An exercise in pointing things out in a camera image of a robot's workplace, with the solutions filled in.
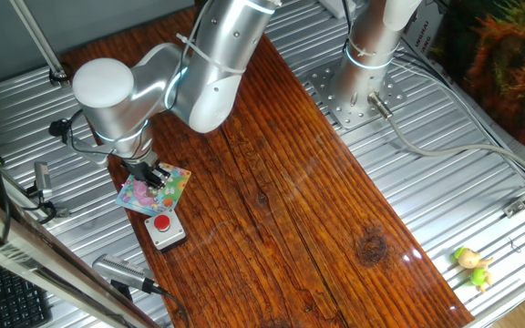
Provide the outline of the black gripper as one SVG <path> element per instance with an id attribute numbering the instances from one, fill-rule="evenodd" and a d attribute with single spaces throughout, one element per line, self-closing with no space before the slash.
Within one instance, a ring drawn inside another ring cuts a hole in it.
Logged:
<path id="1" fill-rule="evenodd" d="M 146 155 L 138 159 L 125 159 L 125 169 L 134 176 L 135 179 L 145 182 L 145 184 L 155 190 L 160 190 L 162 184 L 166 184 L 170 178 L 170 173 L 158 166 L 159 158 L 156 155 Z"/>

